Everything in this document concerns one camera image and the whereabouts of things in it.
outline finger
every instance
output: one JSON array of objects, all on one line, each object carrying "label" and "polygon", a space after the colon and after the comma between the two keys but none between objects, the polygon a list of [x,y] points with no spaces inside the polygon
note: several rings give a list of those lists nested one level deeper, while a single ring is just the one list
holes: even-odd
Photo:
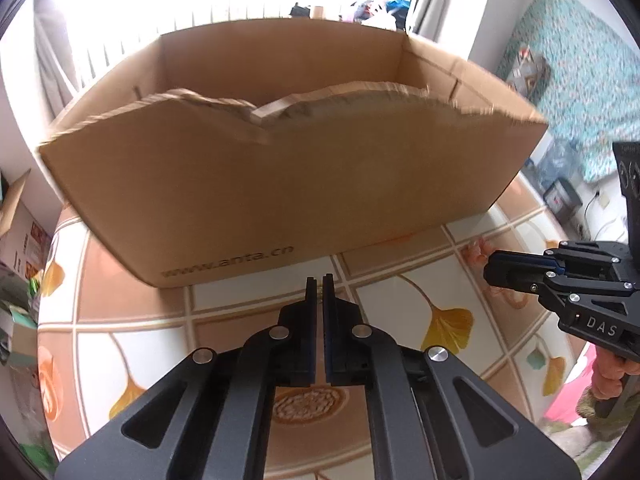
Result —
[{"label": "finger", "polygon": [[604,348],[596,346],[596,360],[593,363],[598,364],[598,370],[607,379],[621,379],[625,374],[624,359]]},{"label": "finger", "polygon": [[627,359],[623,365],[625,374],[640,375],[640,363]]},{"label": "finger", "polygon": [[611,397],[619,397],[622,393],[622,382],[620,380],[607,379],[598,370],[594,363],[593,376],[591,384],[595,386],[601,394],[599,399],[610,399]]},{"label": "finger", "polygon": [[609,397],[608,395],[603,394],[598,387],[596,386],[596,384],[593,383],[593,381],[591,381],[591,393],[593,394],[593,396],[598,399],[598,400],[608,400],[611,397]]}]

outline patterned floor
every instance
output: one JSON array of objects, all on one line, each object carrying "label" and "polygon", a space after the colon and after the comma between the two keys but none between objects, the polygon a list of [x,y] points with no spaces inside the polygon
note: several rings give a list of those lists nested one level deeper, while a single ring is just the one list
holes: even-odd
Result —
[{"label": "patterned floor", "polygon": [[[241,346],[303,296],[307,276],[327,272],[369,323],[405,346],[444,344],[538,421],[583,343],[561,333],[535,297],[488,286],[482,267],[495,249],[540,254],[563,238],[518,176],[483,215],[289,267],[159,290],[123,270],[66,208],[38,327],[56,452],[66,456],[198,346]],[[363,391],[331,388],[322,377],[319,363],[316,386],[276,394],[266,478],[373,478]]]}]

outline teal blanket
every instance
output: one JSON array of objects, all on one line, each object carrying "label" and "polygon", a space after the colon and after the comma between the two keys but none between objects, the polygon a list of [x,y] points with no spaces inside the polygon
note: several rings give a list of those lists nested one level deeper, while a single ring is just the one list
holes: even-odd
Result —
[{"label": "teal blanket", "polygon": [[614,172],[611,143],[640,140],[640,58],[578,0],[534,0],[513,31],[498,77],[506,79],[523,43],[549,63],[531,101],[551,134],[576,150],[586,182]]}]

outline cardboard box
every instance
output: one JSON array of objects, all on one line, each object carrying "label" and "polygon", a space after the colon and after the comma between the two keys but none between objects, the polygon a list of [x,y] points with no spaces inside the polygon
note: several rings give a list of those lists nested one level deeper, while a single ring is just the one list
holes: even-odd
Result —
[{"label": "cardboard box", "polygon": [[14,275],[28,282],[47,261],[49,235],[20,200],[28,176],[9,186],[0,208],[0,286]]},{"label": "cardboard box", "polygon": [[[180,88],[196,94],[166,93]],[[105,247],[166,287],[486,211],[545,130],[503,82],[423,38],[245,20],[172,32],[123,60],[40,154]]]}]

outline silver bolt head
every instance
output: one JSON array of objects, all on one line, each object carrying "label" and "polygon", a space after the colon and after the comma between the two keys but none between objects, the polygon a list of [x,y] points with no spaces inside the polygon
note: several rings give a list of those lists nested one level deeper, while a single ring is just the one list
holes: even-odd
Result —
[{"label": "silver bolt head", "polygon": [[432,361],[441,363],[447,360],[447,358],[449,357],[449,352],[447,352],[447,349],[443,348],[442,346],[432,346],[431,348],[429,348],[429,350],[427,350],[427,355]]},{"label": "silver bolt head", "polygon": [[359,339],[366,339],[373,333],[373,330],[369,325],[356,325],[351,329],[351,333]]},{"label": "silver bolt head", "polygon": [[208,363],[213,359],[213,350],[211,348],[198,348],[191,358],[199,365]]},{"label": "silver bolt head", "polygon": [[289,329],[286,326],[276,325],[271,327],[269,330],[269,337],[271,339],[275,339],[276,341],[280,341],[282,339],[286,339],[289,337]]}]

